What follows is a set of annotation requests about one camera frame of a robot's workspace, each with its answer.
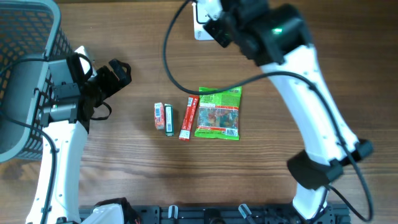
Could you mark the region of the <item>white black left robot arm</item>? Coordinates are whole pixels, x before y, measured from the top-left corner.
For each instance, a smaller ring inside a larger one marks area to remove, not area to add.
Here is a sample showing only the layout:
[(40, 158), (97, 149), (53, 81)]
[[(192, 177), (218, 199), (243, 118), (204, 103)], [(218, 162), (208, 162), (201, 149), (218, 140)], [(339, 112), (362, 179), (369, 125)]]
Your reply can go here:
[(74, 53), (44, 65), (53, 99), (40, 114), (43, 139), (39, 181), (27, 223), (80, 223), (80, 161), (95, 108), (131, 83), (131, 66), (117, 59), (97, 71), (84, 71)]

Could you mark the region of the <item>red stick packet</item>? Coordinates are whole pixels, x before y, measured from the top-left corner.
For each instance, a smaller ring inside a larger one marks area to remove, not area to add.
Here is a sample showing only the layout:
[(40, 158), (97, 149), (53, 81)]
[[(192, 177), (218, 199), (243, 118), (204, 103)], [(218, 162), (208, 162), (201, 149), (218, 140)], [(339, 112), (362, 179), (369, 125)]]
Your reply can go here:
[(190, 95), (188, 97), (187, 109), (182, 123), (182, 128), (178, 136), (179, 140), (189, 141), (190, 133), (192, 130), (193, 120), (195, 118), (195, 113), (197, 110), (197, 105), (199, 103), (199, 96)]

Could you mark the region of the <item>dark green small box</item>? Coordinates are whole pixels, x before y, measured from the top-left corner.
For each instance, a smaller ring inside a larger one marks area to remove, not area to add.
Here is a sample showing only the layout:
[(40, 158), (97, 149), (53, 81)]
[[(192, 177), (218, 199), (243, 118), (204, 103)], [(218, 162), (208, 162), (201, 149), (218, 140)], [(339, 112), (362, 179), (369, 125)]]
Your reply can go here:
[(165, 104), (165, 134), (166, 136), (174, 135), (173, 106), (170, 104)]

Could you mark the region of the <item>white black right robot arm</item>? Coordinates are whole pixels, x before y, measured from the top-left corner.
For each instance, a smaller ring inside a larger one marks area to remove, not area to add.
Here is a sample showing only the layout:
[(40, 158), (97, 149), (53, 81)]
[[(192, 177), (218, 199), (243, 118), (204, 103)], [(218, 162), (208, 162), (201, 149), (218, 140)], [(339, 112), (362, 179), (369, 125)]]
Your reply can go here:
[(315, 223), (332, 183), (347, 165), (373, 153), (345, 123), (323, 79), (317, 50), (299, 10), (271, 8), (267, 1), (200, 1), (209, 16), (205, 30), (221, 46), (235, 43), (279, 91), (296, 122), (304, 149), (288, 160), (297, 181), (292, 205)]

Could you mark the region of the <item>orange small box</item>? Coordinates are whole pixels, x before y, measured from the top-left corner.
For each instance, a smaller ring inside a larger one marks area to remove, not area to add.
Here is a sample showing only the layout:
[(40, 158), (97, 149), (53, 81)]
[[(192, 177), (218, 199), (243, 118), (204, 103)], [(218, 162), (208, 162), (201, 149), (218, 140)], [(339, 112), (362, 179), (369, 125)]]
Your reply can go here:
[(154, 121), (156, 129), (160, 130), (165, 128), (165, 112), (162, 103), (154, 104)]

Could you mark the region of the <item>green gummy candy bag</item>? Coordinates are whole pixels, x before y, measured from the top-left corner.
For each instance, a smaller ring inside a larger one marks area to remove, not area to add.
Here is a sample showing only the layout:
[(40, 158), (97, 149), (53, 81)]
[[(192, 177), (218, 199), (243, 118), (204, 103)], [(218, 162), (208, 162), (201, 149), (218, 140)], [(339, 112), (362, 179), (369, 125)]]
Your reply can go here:
[(238, 141), (241, 95), (241, 86), (200, 95), (195, 137)]

